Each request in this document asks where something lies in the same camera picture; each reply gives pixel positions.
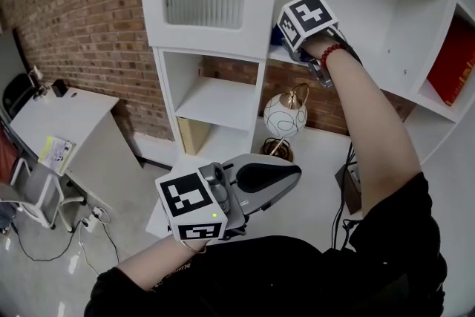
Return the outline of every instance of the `person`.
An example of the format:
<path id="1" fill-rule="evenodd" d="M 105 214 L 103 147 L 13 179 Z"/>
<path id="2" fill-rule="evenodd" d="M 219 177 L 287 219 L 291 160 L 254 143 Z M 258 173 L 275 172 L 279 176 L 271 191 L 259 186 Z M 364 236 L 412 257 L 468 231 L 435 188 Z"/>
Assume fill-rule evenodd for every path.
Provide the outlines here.
<path id="1" fill-rule="evenodd" d="M 304 49 L 321 58 L 334 44 L 316 35 Z M 350 238 L 354 250 L 321 253 L 288 237 L 192 241 L 189 249 L 169 236 L 101 274 L 86 317 L 442 314 L 447 267 L 409 135 L 348 52 L 334 50 L 326 63 L 361 177 L 364 218 Z"/>

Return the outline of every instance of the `power strip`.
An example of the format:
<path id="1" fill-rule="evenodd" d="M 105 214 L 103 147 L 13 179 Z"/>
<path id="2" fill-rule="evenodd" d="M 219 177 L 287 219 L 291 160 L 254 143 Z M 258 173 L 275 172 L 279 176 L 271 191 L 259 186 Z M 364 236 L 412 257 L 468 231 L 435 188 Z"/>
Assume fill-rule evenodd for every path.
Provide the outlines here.
<path id="1" fill-rule="evenodd" d="M 99 209 L 98 207 L 95 207 L 91 215 L 89 215 L 89 218 L 86 218 L 86 220 L 83 222 L 86 230 L 88 232 L 94 232 L 96 225 L 98 223 L 101 223 L 101 221 L 99 220 L 101 217 L 102 217 L 102 210 Z"/>

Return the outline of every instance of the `lamp base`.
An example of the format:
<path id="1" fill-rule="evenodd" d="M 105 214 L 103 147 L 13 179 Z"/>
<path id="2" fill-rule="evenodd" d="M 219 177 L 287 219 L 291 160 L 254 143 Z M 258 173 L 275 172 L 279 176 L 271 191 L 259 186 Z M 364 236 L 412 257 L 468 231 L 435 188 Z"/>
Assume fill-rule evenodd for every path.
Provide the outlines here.
<path id="1" fill-rule="evenodd" d="M 259 153 L 260 154 L 265 154 L 265 155 L 270 155 L 271 152 L 274 150 L 274 148 L 281 142 L 281 139 L 275 139 L 273 137 L 270 137 L 266 139 L 264 144 L 262 145 Z M 294 161 L 294 154 L 292 152 L 292 149 L 290 149 L 290 144 L 287 142 L 287 140 L 284 140 L 279 148 L 277 148 L 277 151 L 273 154 L 273 156 L 279 157 L 281 159 L 290 161 L 293 163 Z"/>

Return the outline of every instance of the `red bracelet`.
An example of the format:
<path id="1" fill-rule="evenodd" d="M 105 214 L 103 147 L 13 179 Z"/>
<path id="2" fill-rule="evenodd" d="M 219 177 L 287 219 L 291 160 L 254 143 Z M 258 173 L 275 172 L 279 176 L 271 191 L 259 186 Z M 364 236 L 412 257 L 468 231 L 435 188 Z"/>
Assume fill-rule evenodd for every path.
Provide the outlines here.
<path id="1" fill-rule="evenodd" d="M 326 67 L 327 67 L 327 58 L 328 58 L 328 55 L 329 55 L 330 53 L 332 53 L 333 51 L 338 50 L 338 49 L 344 49 L 344 48 L 343 48 L 343 45 L 341 45 L 341 44 L 334 44 L 334 45 L 332 45 L 331 47 L 329 47 L 329 48 L 324 52 L 324 54 L 321 56 L 321 58 L 320 58 L 320 66 L 323 67 L 323 68 L 326 68 Z"/>

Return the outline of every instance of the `white lamp shade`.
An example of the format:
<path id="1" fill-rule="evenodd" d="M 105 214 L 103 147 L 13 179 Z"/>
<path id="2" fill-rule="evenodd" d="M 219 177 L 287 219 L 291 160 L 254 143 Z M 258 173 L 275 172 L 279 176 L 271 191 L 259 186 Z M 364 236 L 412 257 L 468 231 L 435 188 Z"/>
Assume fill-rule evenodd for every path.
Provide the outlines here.
<path id="1" fill-rule="evenodd" d="M 276 137 L 292 137 L 307 123 L 307 108 L 305 105 L 292 110 L 285 107 L 281 101 L 282 94 L 271 98 L 264 108 L 264 124 L 271 134 Z"/>

